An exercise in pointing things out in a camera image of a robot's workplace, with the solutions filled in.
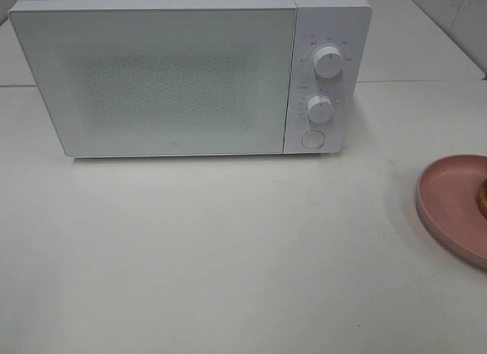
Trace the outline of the white microwave door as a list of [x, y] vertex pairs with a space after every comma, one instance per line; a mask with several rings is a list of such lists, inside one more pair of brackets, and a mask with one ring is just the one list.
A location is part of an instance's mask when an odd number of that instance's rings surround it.
[[72, 157], [275, 154], [295, 13], [15, 12], [12, 24]]

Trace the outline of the lower white round knob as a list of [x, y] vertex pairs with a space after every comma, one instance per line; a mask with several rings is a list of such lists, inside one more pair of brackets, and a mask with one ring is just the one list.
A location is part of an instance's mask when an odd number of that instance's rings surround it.
[[326, 123], [333, 117], [334, 108], [325, 95], [317, 95], [307, 102], [307, 116], [312, 123]]

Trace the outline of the white microwave oven body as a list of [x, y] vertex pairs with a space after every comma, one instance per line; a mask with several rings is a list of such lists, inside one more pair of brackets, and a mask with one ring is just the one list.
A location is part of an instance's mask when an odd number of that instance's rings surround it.
[[[11, 20], [15, 12], [38, 11], [281, 9], [291, 9], [295, 13], [283, 148], [275, 154], [251, 155], [338, 152], [342, 147], [345, 118], [350, 110], [371, 21], [372, 10], [367, 0], [18, 0], [8, 16]], [[327, 45], [341, 50], [342, 71], [333, 78], [320, 78], [314, 71], [313, 55]], [[327, 96], [334, 108], [332, 119], [326, 123], [312, 123], [307, 116], [307, 102], [317, 95]], [[322, 148], [310, 149], [302, 145], [303, 135], [311, 130], [319, 130], [325, 135]]]

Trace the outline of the toy burger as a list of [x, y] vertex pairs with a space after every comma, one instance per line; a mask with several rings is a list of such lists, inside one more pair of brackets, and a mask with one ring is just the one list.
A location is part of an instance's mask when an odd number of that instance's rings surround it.
[[487, 180], [481, 182], [477, 193], [477, 205], [482, 215], [487, 218]]

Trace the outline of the upper white round knob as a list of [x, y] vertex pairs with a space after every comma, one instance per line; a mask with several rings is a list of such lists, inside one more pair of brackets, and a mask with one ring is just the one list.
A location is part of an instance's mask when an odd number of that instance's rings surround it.
[[320, 78], [333, 78], [342, 71], [343, 55], [334, 45], [319, 48], [313, 55], [314, 71]]

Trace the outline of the white round knob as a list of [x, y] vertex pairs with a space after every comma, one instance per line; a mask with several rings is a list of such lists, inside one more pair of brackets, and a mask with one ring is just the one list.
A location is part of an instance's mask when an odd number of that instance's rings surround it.
[[333, 117], [334, 108], [325, 95], [317, 95], [307, 102], [307, 116], [312, 123], [326, 123]]
[[320, 78], [333, 78], [342, 71], [343, 55], [334, 45], [319, 48], [313, 55], [314, 71]]

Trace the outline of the pink round plate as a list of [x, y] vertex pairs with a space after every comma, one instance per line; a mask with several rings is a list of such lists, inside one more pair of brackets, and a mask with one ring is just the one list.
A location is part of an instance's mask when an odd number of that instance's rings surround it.
[[428, 233], [453, 255], [486, 269], [486, 156], [449, 155], [420, 174], [415, 190], [418, 217]]

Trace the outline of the white round door button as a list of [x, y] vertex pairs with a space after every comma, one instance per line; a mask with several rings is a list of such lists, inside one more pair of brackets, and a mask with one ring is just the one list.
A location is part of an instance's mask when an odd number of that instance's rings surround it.
[[303, 135], [301, 143], [305, 148], [320, 149], [325, 143], [325, 135], [319, 130], [311, 130]]

